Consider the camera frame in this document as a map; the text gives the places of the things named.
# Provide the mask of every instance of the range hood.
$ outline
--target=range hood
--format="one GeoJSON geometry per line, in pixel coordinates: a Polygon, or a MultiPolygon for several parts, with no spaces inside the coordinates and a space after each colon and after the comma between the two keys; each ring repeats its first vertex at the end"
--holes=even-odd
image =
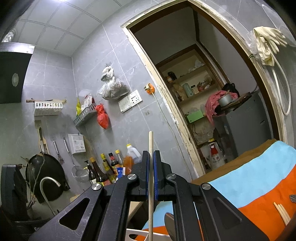
{"type": "Polygon", "coordinates": [[[20,103],[34,45],[0,43],[0,104],[20,103]]]}

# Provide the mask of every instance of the faucet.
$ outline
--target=faucet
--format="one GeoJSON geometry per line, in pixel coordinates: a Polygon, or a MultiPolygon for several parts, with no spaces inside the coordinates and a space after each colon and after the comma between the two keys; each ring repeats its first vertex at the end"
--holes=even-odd
{"type": "Polygon", "coordinates": [[[49,208],[50,208],[52,214],[55,216],[55,215],[57,215],[57,213],[56,213],[56,212],[52,209],[52,207],[50,206],[50,204],[49,204],[49,202],[48,202],[48,200],[47,200],[47,198],[46,198],[46,196],[45,196],[45,193],[44,193],[44,191],[43,191],[43,183],[44,183],[45,180],[51,180],[51,181],[53,181],[58,187],[60,187],[61,184],[60,184],[57,180],[53,179],[52,177],[44,177],[44,178],[42,178],[41,181],[40,181],[40,191],[41,191],[41,194],[42,194],[43,198],[45,199],[47,205],[49,206],[49,208]]]}

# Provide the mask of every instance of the yellow package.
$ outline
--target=yellow package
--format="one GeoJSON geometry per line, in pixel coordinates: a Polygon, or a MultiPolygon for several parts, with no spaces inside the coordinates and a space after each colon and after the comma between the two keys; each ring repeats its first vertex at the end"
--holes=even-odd
{"type": "Polygon", "coordinates": [[[79,98],[77,98],[76,116],[79,116],[80,114],[81,114],[81,104],[80,104],[79,98]]]}

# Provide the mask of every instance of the wall socket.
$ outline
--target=wall socket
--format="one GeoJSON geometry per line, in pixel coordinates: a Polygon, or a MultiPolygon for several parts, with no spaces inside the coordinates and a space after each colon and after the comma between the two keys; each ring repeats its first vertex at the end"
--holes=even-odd
{"type": "Polygon", "coordinates": [[[128,100],[129,100],[132,107],[137,105],[138,103],[140,103],[142,101],[142,98],[139,94],[139,91],[135,90],[133,93],[129,94],[128,100]]]}
{"type": "Polygon", "coordinates": [[[135,90],[133,93],[124,97],[121,101],[118,102],[120,111],[125,112],[133,106],[137,105],[142,101],[142,98],[138,90],[135,90]]]}

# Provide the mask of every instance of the pink cloth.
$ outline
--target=pink cloth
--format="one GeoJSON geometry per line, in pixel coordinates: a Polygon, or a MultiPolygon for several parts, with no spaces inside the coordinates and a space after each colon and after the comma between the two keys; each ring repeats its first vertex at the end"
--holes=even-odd
{"type": "MultiPolygon", "coordinates": [[[[220,99],[226,93],[227,93],[226,91],[217,91],[215,94],[211,95],[208,98],[207,103],[205,104],[205,113],[212,125],[214,125],[213,115],[217,114],[217,113],[215,113],[215,108],[219,105],[218,99],[220,99]]],[[[231,95],[232,99],[237,98],[237,93],[230,92],[230,95],[231,95]]]]}

